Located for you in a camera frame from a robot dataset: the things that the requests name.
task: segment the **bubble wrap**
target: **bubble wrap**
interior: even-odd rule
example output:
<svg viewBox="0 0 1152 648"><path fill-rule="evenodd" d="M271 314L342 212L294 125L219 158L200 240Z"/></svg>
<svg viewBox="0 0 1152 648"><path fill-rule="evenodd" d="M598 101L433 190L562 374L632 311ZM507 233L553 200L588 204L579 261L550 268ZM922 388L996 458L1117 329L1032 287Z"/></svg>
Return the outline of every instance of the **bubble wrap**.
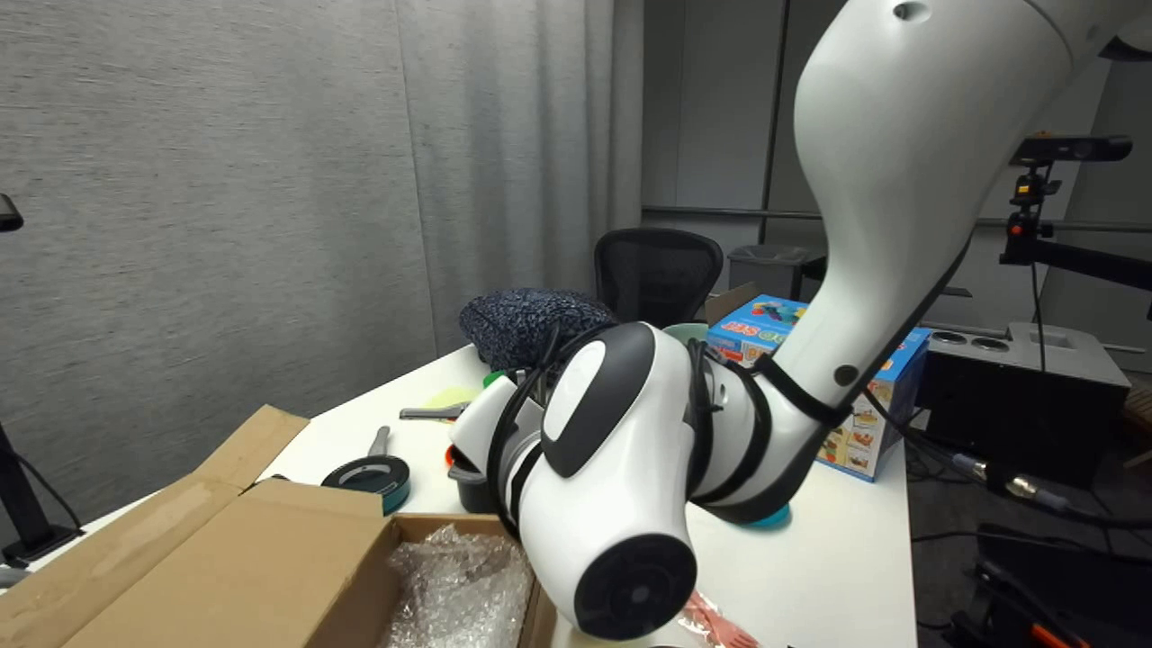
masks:
<svg viewBox="0 0 1152 648"><path fill-rule="evenodd" d="M507 648L518 644L528 567L505 536L433 533L387 560L403 581L380 648Z"/></svg>

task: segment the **white table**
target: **white table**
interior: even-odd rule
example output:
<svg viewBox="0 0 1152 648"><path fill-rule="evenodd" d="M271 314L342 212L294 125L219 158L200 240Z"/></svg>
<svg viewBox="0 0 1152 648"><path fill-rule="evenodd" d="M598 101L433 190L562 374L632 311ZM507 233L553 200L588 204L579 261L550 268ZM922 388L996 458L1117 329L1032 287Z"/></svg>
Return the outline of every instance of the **white table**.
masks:
<svg viewBox="0 0 1152 648"><path fill-rule="evenodd" d="M332 470L363 458L380 424L393 454L415 472L403 513L463 513L447 478L447 423L400 423L400 408L427 408L478 392L486 369L470 345L369 388L320 418L267 470L290 482L320 482ZM792 500L792 526L774 533L726 526L688 513L699 560L699 591L762 648L902 648L915 644L915 582L906 533L902 446L879 482L812 465ZM553 644L598 644L556 624ZM676 624L632 644L692 644Z"/></svg>

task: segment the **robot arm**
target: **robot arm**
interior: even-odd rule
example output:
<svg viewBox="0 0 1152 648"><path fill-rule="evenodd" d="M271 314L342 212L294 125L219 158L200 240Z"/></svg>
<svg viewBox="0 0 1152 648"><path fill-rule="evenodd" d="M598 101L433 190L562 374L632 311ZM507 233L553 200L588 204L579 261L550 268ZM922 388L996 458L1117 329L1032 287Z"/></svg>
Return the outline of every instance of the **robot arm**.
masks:
<svg viewBox="0 0 1152 648"><path fill-rule="evenodd" d="M571 358L544 424L463 443L483 446L475 465L574 626L642 638L684 608L694 587L684 500L726 524L787 503L822 440L964 255L975 208L1032 114L1142 8L1149 0L842 8L796 93L829 275L787 342L744 374L624 326Z"/></svg>

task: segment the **metal stand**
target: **metal stand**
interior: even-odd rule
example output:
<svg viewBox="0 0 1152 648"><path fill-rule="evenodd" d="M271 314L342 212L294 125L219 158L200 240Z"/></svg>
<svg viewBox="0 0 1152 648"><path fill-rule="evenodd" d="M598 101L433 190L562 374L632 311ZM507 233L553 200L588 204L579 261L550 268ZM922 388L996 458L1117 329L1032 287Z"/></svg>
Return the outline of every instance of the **metal stand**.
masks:
<svg viewBox="0 0 1152 648"><path fill-rule="evenodd" d="M1018 212L1012 212L1009 219L1009 240L1004 240L1000 263L1012 263L1012 268L1044 263L1044 268L1060 268L1074 275L1152 292L1152 263L1077 250L1060 240L1044 240L1056 233L1056 226L1039 224L1044 200L1058 190L1058 180L1052 180L1056 164L1119 164L1126 154L1130 154L1130 141L1119 141L1119 137L1022 141L1012 167L1024 167L1024 172L1014 180L1012 204L1018 204Z"/></svg>
<svg viewBox="0 0 1152 648"><path fill-rule="evenodd" d="M3 546L7 567L20 569L20 567L37 562L40 554L79 536L74 531L45 524L45 516L37 500L37 489L31 489L3 429L0 429L0 500L7 507L12 526L16 531L16 542Z"/></svg>

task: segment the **office chair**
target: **office chair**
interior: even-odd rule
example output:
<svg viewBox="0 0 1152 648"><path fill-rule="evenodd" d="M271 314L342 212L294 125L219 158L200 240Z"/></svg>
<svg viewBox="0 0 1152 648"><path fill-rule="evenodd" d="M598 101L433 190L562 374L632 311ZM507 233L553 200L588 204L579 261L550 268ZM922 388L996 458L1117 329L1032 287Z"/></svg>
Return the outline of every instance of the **office chair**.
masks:
<svg viewBox="0 0 1152 648"><path fill-rule="evenodd" d="M692 230L625 226L598 240L595 268L598 298L618 322L664 329L699 318L723 269L723 250Z"/></svg>

